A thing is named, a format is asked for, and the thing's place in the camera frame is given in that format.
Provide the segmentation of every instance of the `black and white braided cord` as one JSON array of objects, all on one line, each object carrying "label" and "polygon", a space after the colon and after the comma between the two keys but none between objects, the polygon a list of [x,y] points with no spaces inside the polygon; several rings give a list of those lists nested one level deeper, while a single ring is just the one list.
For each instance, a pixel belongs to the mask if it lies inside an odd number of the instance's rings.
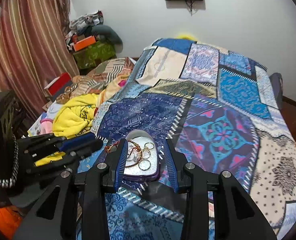
[{"label": "black and white braided cord", "polygon": [[18,156],[18,142],[16,137],[12,135],[12,139],[14,142],[14,156],[13,156],[13,168],[12,168],[12,175],[10,179],[0,179],[0,187],[9,188],[13,187],[17,180],[18,169],[19,169],[19,156]]}]

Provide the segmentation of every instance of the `silver bolt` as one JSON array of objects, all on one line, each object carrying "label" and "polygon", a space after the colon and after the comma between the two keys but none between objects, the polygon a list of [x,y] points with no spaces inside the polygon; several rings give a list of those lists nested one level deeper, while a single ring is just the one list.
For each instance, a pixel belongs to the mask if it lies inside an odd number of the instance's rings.
[{"label": "silver bolt", "polygon": [[106,167],[107,167],[107,164],[106,164],[106,163],[99,163],[99,164],[97,165],[97,168],[100,169],[100,170],[103,170],[103,169],[106,168]]},{"label": "silver bolt", "polygon": [[229,171],[223,171],[223,176],[225,178],[229,178],[231,176],[231,173]]},{"label": "silver bolt", "polygon": [[186,166],[186,168],[189,169],[189,170],[192,170],[192,169],[195,168],[195,164],[193,164],[193,163],[186,163],[185,166]]},{"label": "silver bolt", "polygon": [[69,171],[63,171],[60,176],[63,177],[63,178],[66,178],[70,175],[70,172]]}]

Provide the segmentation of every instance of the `wall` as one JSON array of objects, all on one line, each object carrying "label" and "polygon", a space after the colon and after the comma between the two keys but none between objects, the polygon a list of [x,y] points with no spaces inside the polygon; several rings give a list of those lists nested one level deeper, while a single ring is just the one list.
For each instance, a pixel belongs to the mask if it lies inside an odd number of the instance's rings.
[{"label": "wall", "polygon": [[139,57],[159,37],[189,33],[199,41],[257,60],[280,72],[296,101],[296,6],[292,0],[205,0],[190,16],[184,1],[71,0],[76,15],[100,9],[124,42],[120,56]]}]

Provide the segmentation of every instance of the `bedspread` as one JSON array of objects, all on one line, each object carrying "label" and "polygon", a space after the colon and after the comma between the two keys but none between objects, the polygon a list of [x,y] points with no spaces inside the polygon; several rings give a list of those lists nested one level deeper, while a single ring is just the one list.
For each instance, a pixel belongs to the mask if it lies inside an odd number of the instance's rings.
[{"label": "bedspread", "polygon": [[[185,196],[170,188],[165,138],[205,171],[231,171],[278,239],[296,221],[296,143],[258,62],[190,40],[155,41],[125,86],[100,106],[92,126],[93,133],[113,140],[133,129],[156,141],[161,174],[151,183],[124,180],[116,194],[106,194],[111,239],[180,239]],[[81,161],[79,172],[102,161],[101,152]],[[208,197],[214,239],[212,194]]]}]

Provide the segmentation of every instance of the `curtain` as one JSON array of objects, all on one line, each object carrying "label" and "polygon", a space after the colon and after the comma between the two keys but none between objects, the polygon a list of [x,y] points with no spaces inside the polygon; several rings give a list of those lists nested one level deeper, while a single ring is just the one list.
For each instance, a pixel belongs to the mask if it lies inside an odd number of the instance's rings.
[{"label": "curtain", "polygon": [[0,0],[0,91],[14,89],[33,119],[47,102],[43,88],[79,73],[64,40],[68,13],[69,0]]}]

